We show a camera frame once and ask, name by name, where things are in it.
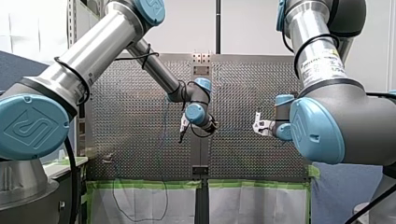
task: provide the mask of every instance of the pegboard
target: pegboard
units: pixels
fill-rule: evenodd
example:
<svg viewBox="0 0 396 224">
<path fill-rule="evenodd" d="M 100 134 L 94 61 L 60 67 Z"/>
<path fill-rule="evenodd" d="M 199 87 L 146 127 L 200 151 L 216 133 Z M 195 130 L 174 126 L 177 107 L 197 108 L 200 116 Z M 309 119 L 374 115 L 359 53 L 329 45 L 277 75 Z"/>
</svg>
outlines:
<svg viewBox="0 0 396 224">
<path fill-rule="evenodd" d="M 161 57 L 177 78 L 194 78 L 191 55 Z M 292 58 L 212 55 L 210 69 L 210 110 L 220 128 L 212 138 L 201 140 L 200 150 L 208 153 L 198 153 L 209 155 L 209 178 L 304 181 L 304 160 L 292 144 L 252 130 L 256 111 L 272 119 L 275 97 L 299 90 Z M 136 62 L 114 62 L 106 70 L 92 88 L 87 109 L 91 124 L 87 142 L 92 142 L 95 151 L 89 179 L 192 179 L 191 155 L 197 154 L 191 142 L 196 137 L 188 132 L 182 144 L 177 142 L 181 104 L 168 104 L 164 96 Z M 105 162 L 108 155 L 113 156 L 113 163 Z"/>
</svg>

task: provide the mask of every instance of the white object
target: white object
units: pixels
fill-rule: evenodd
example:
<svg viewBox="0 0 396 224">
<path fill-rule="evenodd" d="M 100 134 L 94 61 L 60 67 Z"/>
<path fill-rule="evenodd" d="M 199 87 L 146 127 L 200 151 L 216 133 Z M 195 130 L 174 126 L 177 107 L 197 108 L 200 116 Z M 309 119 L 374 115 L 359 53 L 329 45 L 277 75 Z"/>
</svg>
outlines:
<svg viewBox="0 0 396 224">
<path fill-rule="evenodd" d="M 272 130 L 275 126 L 273 120 L 261 120 L 262 113 L 256 112 L 256 118 L 253 124 L 253 131 L 262 136 L 273 136 Z"/>
<path fill-rule="evenodd" d="M 66 154 L 64 153 L 63 149 L 60 149 L 59 150 L 58 161 L 62 161 L 64 158 L 66 158 Z"/>
<path fill-rule="evenodd" d="M 356 205 L 356 207 L 353 209 L 353 214 L 357 214 L 361 209 L 367 206 L 367 204 L 368 203 L 361 203 Z M 363 216 L 359 217 L 356 224 L 369 224 L 369 214 L 365 213 Z"/>
<path fill-rule="evenodd" d="M 181 117 L 180 123 L 180 132 L 184 133 L 189 128 L 190 122 L 186 119 L 186 114 L 183 113 L 183 117 Z"/>
</svg>

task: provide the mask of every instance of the black band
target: black band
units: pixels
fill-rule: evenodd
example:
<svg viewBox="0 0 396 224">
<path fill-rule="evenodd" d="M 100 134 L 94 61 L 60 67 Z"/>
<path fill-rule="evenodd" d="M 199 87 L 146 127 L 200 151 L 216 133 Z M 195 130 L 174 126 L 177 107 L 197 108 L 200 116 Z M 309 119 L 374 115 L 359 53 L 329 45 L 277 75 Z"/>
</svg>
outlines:
<svg viewBox="0 0 396 224">
<path fill-rule="evenodd" d="M 303 53 L 304 49 L 308 47 L 308 45 L 314 43 L 316 40 L 323 38 L 323 37 L 331 37 L 335 41 L 335 47 L 338 49 L 340 46 L 340 40 L 336 35 L 333 34 L 322 34 L 322 35 L 317 35 L 314 37 L 309 38 L 305 43 L 303 43 L 300 48 L 298 49 L 296 55 L 294 56 L 294 73 L 296 74 L 297 78 L 300 78 L 298 75 L 298 60 L 300 59 L 300 55 Z"/>
<path fill-rule="evenodd" d="M 340 4 L 340 0 L 332 0 L 332 9 L 330 11 L 330 18 L 329 18 L 329 22 L 327 22 L 327 25 L 329 27 L 332 25 L 332 22 L 335 19 L 335 15 L 337 14 L 339 4 Z"/>
<path fill-rule="evenodd" d="M 41 85 L 40 83 L 34 82 L 28 78 L 23 78 L 21 79 L 18 83 L 22 84 L 23 86 L 29 87 L 35 91 L 40 92 L 41 94 L 49 97 L 50 99 L 56 101 L 58 104 L 60 104 L 66 111 L 69 113 L 72 117 L 75 117 L 77 115 L 77 110 L 71 106 L 69 103 L 67 103 L 64 98 L 56 94 L 54 91 L 51 91 L 47 87 Z"/>
<path fill-rule="evenodd" d="M 355 81 L 355 80 L 349 79 L 349 78 L 336 78 L 336 79 L 324 80 L 324 81 L 321 81 L 317 84 L 314 84 L 314 85 L 306 88 L 305 90 L 300 92 L 298 98 L 305 97 L 309 92 L 314 91 L 318 88 L 325 87 L 325 86 L 331 86 L 331 85 L 335 85 L 335 84 L 354 85 L 354 86 L 357 86 L 357 87 L 361 88 L 362 90 L 364 90 L 364 87 L 358 81 Z"/>
<path fill-rule="evenodd" d="M 62 62 L 59 57 L 55 57 L 55 58 L 53 58 L 53 60 L 56 63 L 58 63 L 63 69 L 67 69 L 70 72 L 72 72 L 79 79 L 79 81 L 81 82 L 81 85 L 84 87 L 85 94 L 82 96 L 82 100 L 78 101 L 77 105 L 84 105 L 85 103 L 87 103 L 87 101 L 90 99 L 91 90 L 90 90 L 90 86 L 85 81 L 84 77 L 82 77 L 79 74 L 79 72 L 76 69 L 72 68 L 69 64 Z"/>
</svg>

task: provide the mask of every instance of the vertical metal post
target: vertical metal post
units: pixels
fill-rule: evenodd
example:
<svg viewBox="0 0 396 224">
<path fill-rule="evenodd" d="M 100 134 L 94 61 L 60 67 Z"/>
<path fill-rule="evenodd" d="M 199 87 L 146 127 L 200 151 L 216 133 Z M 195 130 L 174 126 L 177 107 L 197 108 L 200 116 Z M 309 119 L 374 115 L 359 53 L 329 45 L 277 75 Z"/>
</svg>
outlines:
<svg viewBox="0 0 396 224">
<path fill-rule="evenodd" d="M 212 79 L 210 54 L 194 54 L 192 57 L 192 80 L 198 77 Z M 194 129 L 200 135 L 206 135 L 201 129 Z M 199 138 L 195 135 L 191 139 L 191 164 L 192 176 L 201 181 L 201 187 L 195 194 L 195 224 L 209 223 L 209 186 L 207 183 L 209 174 L 209 141 L 207 138 Z"/>
<path fill-rule="evenodd" d="M 221 0 L 216 0 L 216 54 L 221 54 Z"/>
</svg>

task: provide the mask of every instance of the small white part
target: small white part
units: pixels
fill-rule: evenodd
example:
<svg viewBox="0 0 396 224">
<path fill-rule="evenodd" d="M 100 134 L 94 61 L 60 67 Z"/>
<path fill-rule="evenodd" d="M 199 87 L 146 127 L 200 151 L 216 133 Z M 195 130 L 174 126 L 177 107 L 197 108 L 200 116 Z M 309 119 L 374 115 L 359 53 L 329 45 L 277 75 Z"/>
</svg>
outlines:
<svg viewBox="0 0 396 224">
<path fill-rule="evenodd" d="M 180 132 L 186 132 L 186 130 L 189 128 L 190 122 L 186 118 L 186 114 L 183 113 L 183 116 L 181 117 L 181 123 L 180 123 Z"/>
<path fill-rule="evenodd" d="M 256 112 L 256 118 L 253 123 L 253 131 L 262 136 L 273 136 L 272 130 L 275 126 L 273 120 L 261 120 L 262 113 Z"/>
<path fill-rule="evenodd" d="M 58 155 L 58 161 L 64 160 L 65 157 L 66 157 L 66 154 L 64 153 L 64 150 L 60 149 L 59 150 L 59 155 Z"/>
</svg>

